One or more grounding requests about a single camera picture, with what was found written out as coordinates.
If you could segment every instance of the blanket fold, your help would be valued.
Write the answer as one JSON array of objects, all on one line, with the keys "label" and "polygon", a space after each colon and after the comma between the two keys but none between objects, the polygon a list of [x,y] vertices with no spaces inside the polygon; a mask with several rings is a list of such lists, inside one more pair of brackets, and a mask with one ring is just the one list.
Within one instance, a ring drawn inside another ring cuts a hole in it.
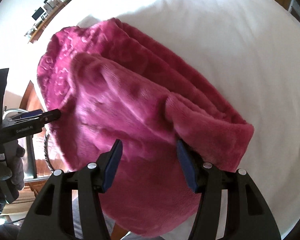
[{"label": "blanket fold", "polygon": [[252,125],[194,68],[136,28],[110,19],[53,35],[37,70],[50,131],[70,169],[109,151],[123,156],[104,212],[138,235],[169,232],[198,207],[176,154],[182,138],[205,161],[235,171]]}]

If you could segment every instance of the hand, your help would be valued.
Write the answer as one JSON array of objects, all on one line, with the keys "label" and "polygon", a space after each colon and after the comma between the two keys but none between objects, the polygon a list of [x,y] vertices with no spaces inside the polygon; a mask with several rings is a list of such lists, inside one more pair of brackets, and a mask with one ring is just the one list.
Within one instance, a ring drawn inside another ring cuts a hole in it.
[{"label": "hand", "polygon": [[[24,187],[24,173],[21,157],[24,156],[25,150],[18,145],[17,140],[5,143],[3,146],[8,167],[0,162],[0,180],[6,180],[10,178],[12,184],[15,185],[16,189],[22,190]],[[0,189],[0,214],[5,204],[6,201],[4,195]]]},{"label": "hand", "polygon": [[0,163],[0,180],[11,178],[11,182],[16,186],[16,188],[18,190],[22,190],[24,187],[24,173],[21,157],[25,155],[25,150],[17,144],[18,141],[15,140],[3,145],[5,149],[6,162],[10,168],[3,163]]}]

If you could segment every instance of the bed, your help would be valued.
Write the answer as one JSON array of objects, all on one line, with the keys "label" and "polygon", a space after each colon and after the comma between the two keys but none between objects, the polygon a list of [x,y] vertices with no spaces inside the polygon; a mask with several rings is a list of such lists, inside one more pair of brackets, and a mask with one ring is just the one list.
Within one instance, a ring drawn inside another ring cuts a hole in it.
[{"label": "bed", "polygon": [[[253,124],[239,167],[259,187],[284,238],[300,218],[300,23],[274,0],[72,0],[33,45],[33,65],[63,27],[111,17],[181,56]],[[194,217],[163,237],[187,239]],[[223,209],[218,237],[225,217]]]}]

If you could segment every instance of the pink fleece blanket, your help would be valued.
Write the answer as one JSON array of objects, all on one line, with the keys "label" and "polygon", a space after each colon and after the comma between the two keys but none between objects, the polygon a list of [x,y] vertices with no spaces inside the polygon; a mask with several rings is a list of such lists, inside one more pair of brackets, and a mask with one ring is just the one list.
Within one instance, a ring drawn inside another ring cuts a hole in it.
[{"label": "pink fleece blanket", "polygon": [[56,33],[37,73],[47,108],[62,112],[51,133],[71,169],[122,140],[114,183],[100,201],[139,235],[167,233],[197,210],[200,196],[177,159],[179,138],[205,161],[235,171],[253,134],[200,73],[118,19]]}]

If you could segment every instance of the cable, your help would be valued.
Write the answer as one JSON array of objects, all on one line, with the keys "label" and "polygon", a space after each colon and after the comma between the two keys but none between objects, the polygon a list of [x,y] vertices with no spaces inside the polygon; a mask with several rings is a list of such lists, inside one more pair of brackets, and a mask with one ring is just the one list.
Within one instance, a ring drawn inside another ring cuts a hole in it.
[{"label": "cable", "polygon": [[20,218],[20,219],[18,219],[18,220],[14,220],[14,221],[12,221],[12,222],[9,222],[9,223],[5,223],[5,224],[14,224],[14,223],[17,223],[17,222],[19,222],[19,221],[21,221],[21,220],[25,220],[25,218]]},{"label": "cable", "polygon": [[49,158],[49,152],[48,152],[48,141],[49,141],[50,135],[48,134],[48,132],[46,132],[45,136],[44,136],[44,141],[43,141],[43,151],[44,151],[44,158],[46,159],[46,164],[49,168],[50,171],[54,172],[55,169],[53,168],[51,162],[50,162],[50,158]]},{"label": "cable", "polygon": [[6,110],[4,113],[3,113],[3,116],[2,116],[2,120],[6,118],[6,116],[10,113],[29,113],[29,111],[25,110],[25,109],[21,109],[21,108],[11,108],[11,109],[8,109]]}]

